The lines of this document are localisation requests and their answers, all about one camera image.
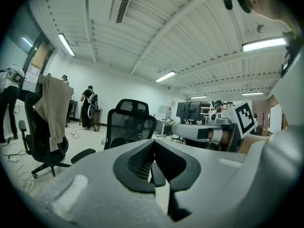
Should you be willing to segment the beige garment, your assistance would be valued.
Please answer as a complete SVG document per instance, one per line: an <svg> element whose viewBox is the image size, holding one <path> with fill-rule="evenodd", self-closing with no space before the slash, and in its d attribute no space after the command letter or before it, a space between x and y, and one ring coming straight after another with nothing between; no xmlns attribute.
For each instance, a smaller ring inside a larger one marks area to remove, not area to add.
<svg viewBox="0 0 304 228"><path fill-rule="evenodd" d="M34 108L40 117L48 122L52 142L62 143L68 107L74 89L50 75L40 76L38 83L41 85L42 97L35 103Z"/></svg>

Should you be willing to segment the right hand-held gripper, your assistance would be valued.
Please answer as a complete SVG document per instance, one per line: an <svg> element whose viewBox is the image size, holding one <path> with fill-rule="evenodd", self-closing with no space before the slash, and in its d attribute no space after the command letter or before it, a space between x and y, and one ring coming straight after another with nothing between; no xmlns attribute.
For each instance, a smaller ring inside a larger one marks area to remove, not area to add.
<svg viewBox="0 0 304 228"><path fill-rule="evenodd" d="M215 123L208 121L207 125L173 124L172 133L193 141L216 144L221 151L237 152L244 137L255 127L254 116L248 101L243 101L225 112L225 118L218 118ZM221 143L223 131L231 132L227 149Z"/></svg>

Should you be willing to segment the person's right hand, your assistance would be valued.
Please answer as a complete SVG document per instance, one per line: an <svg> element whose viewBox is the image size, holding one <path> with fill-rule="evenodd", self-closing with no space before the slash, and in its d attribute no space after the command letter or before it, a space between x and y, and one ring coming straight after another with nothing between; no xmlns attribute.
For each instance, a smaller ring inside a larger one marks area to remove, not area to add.
<svg viewBox="0 0 304 228"><path fill-rule="evenodd" d="M229 147L231 139L231 132L230 131L223 131L222 133L222 138L221 138L221 143L227 149Z"/></svg>

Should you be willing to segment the black mesh office chair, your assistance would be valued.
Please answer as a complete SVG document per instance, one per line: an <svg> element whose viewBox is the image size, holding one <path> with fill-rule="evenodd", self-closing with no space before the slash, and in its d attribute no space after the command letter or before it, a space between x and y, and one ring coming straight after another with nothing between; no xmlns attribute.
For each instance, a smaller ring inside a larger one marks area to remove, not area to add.
<svg viewBox="0 0 304 228"><path fill-rule="evenodd" d="M157 120L149 114L148 104L138 100L122 99L107 116L104 149L150 139Z"/></svg>

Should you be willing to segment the person's right forearm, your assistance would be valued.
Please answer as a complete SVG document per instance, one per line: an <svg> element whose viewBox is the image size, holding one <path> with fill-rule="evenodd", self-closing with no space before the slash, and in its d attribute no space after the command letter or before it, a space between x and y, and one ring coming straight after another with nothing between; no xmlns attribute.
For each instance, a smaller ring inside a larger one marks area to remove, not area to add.
<svg viewBox="0 0 304 228"><path fill-rule="evenodd" d="M251 146L256 143L256 142L260 142L260 141L266 141L268 140L268 136L258 136L258 135L252 135L252 134L248 134L247 136L244 137L242 144L239 148L239 150L237 151L237 153L241 153L241 154L248 154Z"/></svg>

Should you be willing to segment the person's white harness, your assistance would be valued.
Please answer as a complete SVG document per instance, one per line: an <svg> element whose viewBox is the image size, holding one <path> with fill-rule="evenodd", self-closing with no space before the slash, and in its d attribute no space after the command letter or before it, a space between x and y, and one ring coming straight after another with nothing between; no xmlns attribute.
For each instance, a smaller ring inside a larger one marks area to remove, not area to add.
<svg viewBox="0 0 304 228"><path fill-rule="evenodd" d="M304 135L304 55L294 59L284 76L271 90L288 122L287 130Z"/></svg>

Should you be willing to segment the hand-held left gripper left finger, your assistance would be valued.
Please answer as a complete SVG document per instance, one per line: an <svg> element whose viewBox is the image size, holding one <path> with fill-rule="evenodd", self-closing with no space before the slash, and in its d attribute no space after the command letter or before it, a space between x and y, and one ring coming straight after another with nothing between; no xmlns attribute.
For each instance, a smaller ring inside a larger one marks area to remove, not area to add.
<svg viewBox="0 0 304 228"><path fill-rule="evenodd" d="M170 228L154 194L130 191L114 174L115 160L140 145L88 155L27 196L28 209L47 228Z"/></svg>

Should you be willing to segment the ceiling air vent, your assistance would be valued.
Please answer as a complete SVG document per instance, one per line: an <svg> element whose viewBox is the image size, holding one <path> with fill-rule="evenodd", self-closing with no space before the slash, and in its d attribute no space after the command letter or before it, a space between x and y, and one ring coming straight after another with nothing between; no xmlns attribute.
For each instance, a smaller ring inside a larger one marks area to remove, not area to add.
<svg viewBox="0 0 304 228"><path fill-rule="evenodd" d="M122 23L129 3L130 3L130 0L121 0L121 4L120 4L119 10L117 12L116 23Z"/></svg>

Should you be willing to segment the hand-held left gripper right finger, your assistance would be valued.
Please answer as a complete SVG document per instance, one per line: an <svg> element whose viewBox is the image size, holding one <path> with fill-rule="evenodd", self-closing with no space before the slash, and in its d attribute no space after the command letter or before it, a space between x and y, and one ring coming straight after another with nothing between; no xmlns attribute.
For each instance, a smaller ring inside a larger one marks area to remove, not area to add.
<svg viewBox="0 0 304 228"><path fill-rule="evenodd" d="M187 190L171 193L157 228L256 228L268 222L297 185L297 137L271 136L248 154L217 152L155 141L160 150L199 162Z"/></svg>

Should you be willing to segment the white desk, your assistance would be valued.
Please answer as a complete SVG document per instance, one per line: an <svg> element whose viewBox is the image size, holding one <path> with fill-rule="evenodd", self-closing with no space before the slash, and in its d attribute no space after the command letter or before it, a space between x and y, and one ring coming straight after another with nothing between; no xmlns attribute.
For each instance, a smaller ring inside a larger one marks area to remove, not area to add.
<svg viewBox="0 0 304 228"><path fill-rule="evenodd" d="M174 117L173 120L161 120L161 119L156 119L156 136L157 137L166 137L166 136L171 136L172 135L172 130L171 127L174 124L180 124L181 119L180 117L176 116Z"/></svg>

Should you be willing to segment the white door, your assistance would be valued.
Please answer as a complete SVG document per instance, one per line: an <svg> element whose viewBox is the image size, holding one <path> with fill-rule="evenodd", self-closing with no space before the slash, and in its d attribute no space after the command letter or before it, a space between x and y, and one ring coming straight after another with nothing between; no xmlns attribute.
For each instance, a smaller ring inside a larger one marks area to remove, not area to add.
<svg viewBox="0 0 304 228"><path fill-rule="evenodd" d="M280 104L276 104L270 108L270 126L269 132L276 133L282 129L282 108Z"/></svg>

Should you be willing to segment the black monitor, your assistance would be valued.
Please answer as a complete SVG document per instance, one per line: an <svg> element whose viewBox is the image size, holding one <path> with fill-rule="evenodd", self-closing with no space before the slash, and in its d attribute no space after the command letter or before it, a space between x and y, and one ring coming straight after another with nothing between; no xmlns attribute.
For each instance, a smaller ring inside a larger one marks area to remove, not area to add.
<svg viewBox="0 0 304 228"><path fill-rule="evenodd" d="M182 124L190 120L192 124L202 120L201 102L179 102L177 106L176 116L180 118Z"/></svg>

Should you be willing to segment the person's dark shirt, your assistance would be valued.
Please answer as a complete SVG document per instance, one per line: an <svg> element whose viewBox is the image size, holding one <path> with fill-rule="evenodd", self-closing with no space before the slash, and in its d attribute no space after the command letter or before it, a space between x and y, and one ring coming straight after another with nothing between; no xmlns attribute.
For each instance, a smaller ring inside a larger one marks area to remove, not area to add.
<svg viewBox="0 0 304 228"><path fill-rule="evenodd" d="M283 39L286 42L285 46L285 55L283 62L281 64L281 78L284 76L284 74L288 71L289 67L292 65L292 62L297 55L301 41L296 37L296 35L293 32L283 32Z"/></svg>

